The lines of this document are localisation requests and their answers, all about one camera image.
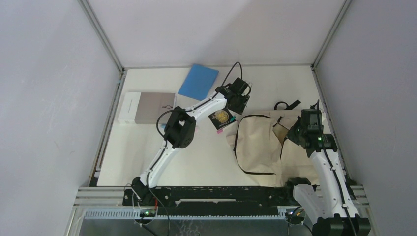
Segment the black booklet with gold emblem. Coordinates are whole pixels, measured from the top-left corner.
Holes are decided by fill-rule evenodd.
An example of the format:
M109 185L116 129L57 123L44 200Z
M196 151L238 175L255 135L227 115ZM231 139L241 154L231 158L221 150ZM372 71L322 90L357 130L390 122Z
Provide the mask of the black booklet with gold emblem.
M209 120L214 125L216 130L223 129L224 127L232 124L232 123L229 123L229 120L232 117L236 117L236 116L232 115L232 113L227 108L223 108L221 110L215 111L214 113L211 113L208 116Z

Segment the beige canvas student bag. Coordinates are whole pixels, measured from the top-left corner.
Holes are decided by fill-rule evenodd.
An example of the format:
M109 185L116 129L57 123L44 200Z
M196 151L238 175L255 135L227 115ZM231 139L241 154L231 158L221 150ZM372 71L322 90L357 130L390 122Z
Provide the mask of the beige canvas student bag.
M300 101L277 102L273 110L243 116L236 131L227 136L240 169L257 185L283 187L290 178L319 183L305 150L286 138L301 116Z

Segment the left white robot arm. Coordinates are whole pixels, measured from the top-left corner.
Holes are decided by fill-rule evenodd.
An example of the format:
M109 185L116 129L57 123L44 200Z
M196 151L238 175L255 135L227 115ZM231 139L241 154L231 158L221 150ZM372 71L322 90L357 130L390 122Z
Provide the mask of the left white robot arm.
M233 83L222 84L208 98L191 107L177 106L164 112L162 117L165 114L170 114L170 117L163 133L159 130L160 119L156 122L156 129L163 138L163 143L149 166L140 174L139 183L131 183L135 199L142 205L152 202L154 198L152 189L157 186L162 172L176 153L191 144L199 120L224 108L241 115L250 93L251 85L237 77Z

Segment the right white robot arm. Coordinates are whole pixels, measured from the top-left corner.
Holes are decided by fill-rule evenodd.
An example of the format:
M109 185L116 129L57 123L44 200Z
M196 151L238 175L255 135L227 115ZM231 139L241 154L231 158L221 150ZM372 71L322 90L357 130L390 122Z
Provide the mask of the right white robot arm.
M303 109L286 138L306 151L318 175L321 198L309 184L293 185L284 191L286 202L292 205L299 203L304 209L312 224L312 235L368 235L370 221L360 216L353 203L335 139L323 132L320 109Z

